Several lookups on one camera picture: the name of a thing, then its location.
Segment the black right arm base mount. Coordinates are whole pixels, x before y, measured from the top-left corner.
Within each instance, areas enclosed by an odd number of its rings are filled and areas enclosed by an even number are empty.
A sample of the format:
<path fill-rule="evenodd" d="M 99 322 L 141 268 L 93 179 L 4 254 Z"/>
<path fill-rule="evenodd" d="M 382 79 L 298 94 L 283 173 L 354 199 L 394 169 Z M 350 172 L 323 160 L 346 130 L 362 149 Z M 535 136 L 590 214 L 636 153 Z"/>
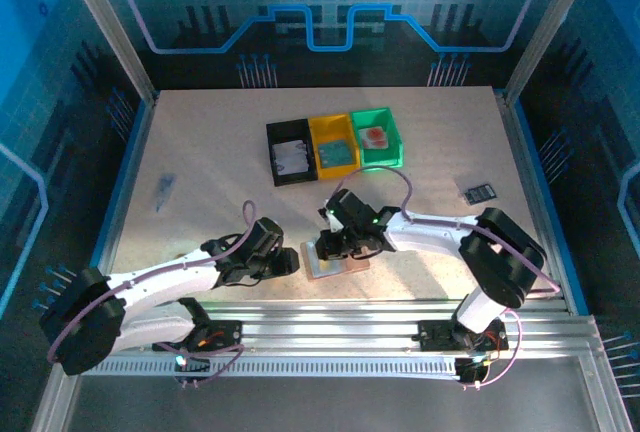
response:
<path fill-rule="evenodd" d="M 504 323 L 496 318 L 480 333 L 472 332 L 453 320 L 417 323 L 412 340 L 419 343 L 422 352 L 493 352 L 509 349 Z"/>

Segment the small black controller board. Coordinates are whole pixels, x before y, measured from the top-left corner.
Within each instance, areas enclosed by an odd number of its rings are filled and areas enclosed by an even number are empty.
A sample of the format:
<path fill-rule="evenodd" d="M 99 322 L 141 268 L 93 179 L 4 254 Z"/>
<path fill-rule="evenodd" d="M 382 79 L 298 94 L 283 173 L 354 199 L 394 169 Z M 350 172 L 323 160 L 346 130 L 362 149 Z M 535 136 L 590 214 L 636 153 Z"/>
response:
<path fill-rule="evenodd" d="M 487 380 L 491 360 L 486 358 L 456 358 L 454 361 L 455 375 L 462 385 L 476 386 Z"/>

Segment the aluminium frame rail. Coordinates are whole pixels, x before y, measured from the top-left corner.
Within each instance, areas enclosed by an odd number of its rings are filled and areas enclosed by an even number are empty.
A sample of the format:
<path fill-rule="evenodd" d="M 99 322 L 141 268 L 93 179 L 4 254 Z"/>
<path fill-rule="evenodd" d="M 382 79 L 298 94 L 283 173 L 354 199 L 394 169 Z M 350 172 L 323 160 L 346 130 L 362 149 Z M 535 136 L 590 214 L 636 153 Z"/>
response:
<path fill-rule="evenodd" d="M 205 302 L 214 321 L 239 321 L 241 342 L 262 356 L 400 356 L 420 353 L 422 322 L 451 319 L 453 300 L 302 300 Z M 535 299 L 504 315 L 509 345 L 522 359 L 595 353 L 604 347 L 591 316 L 573 315 L 560 299 Z"/>

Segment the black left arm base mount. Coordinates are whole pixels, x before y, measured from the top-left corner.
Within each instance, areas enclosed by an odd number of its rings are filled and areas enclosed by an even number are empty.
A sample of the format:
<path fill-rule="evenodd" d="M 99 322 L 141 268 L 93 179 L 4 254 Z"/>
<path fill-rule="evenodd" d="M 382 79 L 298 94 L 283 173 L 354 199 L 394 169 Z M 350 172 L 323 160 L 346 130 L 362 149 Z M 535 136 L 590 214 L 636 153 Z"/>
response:
<path fill-rule="evenodd" d="M 175 350 L 190 353 L 213 352 L 241 343 L 242 322 L 237 320 L 209 320 L 195 325 L 179 342 L 167 342 Z"/>

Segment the yellow plastic bin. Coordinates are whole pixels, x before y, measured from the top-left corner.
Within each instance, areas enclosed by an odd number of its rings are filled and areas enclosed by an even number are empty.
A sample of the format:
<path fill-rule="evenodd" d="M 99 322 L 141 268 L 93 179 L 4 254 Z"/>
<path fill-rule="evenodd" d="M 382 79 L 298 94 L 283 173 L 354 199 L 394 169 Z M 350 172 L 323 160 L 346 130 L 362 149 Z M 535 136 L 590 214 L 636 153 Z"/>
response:
<path fill-rule="evenodd" d="M 349 114 L 308 119 L 320 180 L 338 179 L 360 166 L 360 150 Z"/>

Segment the small black chip card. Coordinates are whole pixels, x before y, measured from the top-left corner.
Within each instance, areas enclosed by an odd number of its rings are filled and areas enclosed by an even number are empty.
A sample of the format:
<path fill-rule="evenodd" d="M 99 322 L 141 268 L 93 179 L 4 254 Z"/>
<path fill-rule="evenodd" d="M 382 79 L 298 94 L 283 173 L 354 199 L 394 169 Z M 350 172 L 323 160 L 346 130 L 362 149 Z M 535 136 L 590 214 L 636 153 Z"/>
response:
<path fill-rule="evenodd" d="M 477 205 L 497 198 L 497 193 L 491 184 L 485 183 L 468 188 L 463 197 L 469 205 Z"/>

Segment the brown leather card holder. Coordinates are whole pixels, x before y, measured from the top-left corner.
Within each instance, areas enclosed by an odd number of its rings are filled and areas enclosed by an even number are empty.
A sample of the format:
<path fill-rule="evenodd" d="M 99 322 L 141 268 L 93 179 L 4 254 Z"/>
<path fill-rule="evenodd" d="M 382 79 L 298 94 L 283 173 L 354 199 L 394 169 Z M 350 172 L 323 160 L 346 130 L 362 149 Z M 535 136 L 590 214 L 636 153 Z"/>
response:
<path fill-rule="evenodd" d="M 303 242 L 300 245 L 300 252 L 309 280 L 327 279 L 370 268 L 368 260 L 355 260 L 351 257 L 340 260 L 321 260 L 316 254 L 312 241 Z"/>

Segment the green plastic bin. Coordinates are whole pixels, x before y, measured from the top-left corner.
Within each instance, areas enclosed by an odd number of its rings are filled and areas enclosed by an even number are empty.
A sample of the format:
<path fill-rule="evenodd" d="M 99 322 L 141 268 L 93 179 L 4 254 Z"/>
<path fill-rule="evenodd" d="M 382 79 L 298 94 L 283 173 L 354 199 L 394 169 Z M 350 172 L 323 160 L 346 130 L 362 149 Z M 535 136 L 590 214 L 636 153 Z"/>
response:
<path fill-rule="evenodd" d="M 404 143 L 390 108 L 352 111 L 350 118 L 362 166 L 404 165 Z"/>

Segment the aluminium frame post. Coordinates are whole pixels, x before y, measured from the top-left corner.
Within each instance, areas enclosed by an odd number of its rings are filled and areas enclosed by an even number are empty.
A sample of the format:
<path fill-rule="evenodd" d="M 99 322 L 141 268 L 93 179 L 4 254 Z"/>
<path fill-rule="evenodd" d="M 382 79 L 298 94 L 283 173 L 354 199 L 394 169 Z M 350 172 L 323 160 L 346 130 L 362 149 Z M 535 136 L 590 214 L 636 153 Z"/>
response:
<path fill-rule="evenodd" d="M 513 107 L 529 82 L 544 53 L 564 22 L 575 0 L 550 0 L 534 34 L 505 87 L 504 103 Z"/>
<path fill-rule="evenodd" d="M 154 105 L 157 92 L 109 0 L 83 0 L 141 99 Z"/>

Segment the black plastic bin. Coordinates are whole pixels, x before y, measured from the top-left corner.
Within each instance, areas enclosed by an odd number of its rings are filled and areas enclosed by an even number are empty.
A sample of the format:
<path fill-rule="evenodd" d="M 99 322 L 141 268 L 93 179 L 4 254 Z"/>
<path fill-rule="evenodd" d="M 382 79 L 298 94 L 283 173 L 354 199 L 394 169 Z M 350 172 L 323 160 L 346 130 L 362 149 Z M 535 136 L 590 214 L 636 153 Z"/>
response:
<path fill-rule="evenodd" d="M 313 152 L 311 132 L 309 123 L 306 118 L 268 123 L 266 125 L 267 141 L 269 160 L 271 166 L 271 173 L 275 187 L 281 187 L 285 185 L 299 184 L 305 182 L 312 182 L 318 180 L 317 166 L 315 156 Z M 299 173 L 287 176 L 278 176 L 275 167 L 276 156 L 274 154 L 273 146 L 278 143 L 302 140 L 307 147 L 306 158 L 309 164 L 309 169 L 306 173 Z"/>

